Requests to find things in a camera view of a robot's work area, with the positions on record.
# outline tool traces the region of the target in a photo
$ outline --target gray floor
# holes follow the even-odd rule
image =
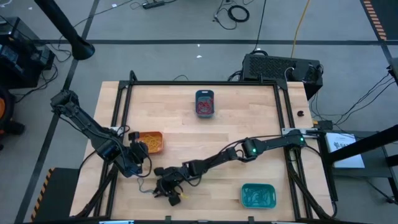
[[[57,0],[75,24],[88,17],[94,0]],[[101,0],[96,12],[120,4],[123,0]],[[292,40],[305,0],[268,0],[260,39]],[[248,5],[250,20],[236,30],[223,30],[212,22],[220,1],[179,0],[153,10],[131,10],[129,4],[96,16],[88,39],[172,40],[172,39],[247,39],[257,37],[262,0]],[[40,38],[57,39],[58,30],[33,0],[13,1],[0,8],[2,16],[19,16]],[[225,25],[225,15],[220,15]],[[81,34],[85,22],[76,29]],[[377,40],[359,0],[312,1],[298,34],[299,40]],[[70,86],[80,103],[94,114],[101,82],[127,79],[134,70],[140,80],[172,80],[184,74],[190,80],[226,80],[240,69],[244,54],[253,45],[95,45],[96,53],[78,62]],[[289,57],[291,45],[259,45],[269,55]],[[398,47],[389,46],[398,57]],[[298,45],[295,57],[320,60],[325,67],[324,87],[319,92],[321,113],[343,113],[386,74],[387,61],[380,46],[372,45]],[[32,175],[52,113],[50,98],[63,86],[72,60],[57,63],[59,77],[46,90],[37,91],[16,106],[15,117],[26,124],[26,132],[2,141],[0,152],[0,223],[12,223]],[[371,106],[352,115],[341,127],[350,130],[378,131],[397,124],[396,95],[392,85]],[[44,168],[31,200],[26,221],[40,192],[49,168],[78,168],[87,140],[64,122],[55,130]],[[387,148],[396,154],[396,145]],[[373,179],[378,187],[391,194],[386,180]],[[338,215],[342,220],[367,223],[391,223],[398,218],[397,207],[384,203],[382,197],[360,180],[336,179],[339,195]]]

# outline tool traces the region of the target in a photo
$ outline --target teal plastic container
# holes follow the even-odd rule
[[[275,188],[271,184],[244,184],[241,203],[245,208],[274,208]]]

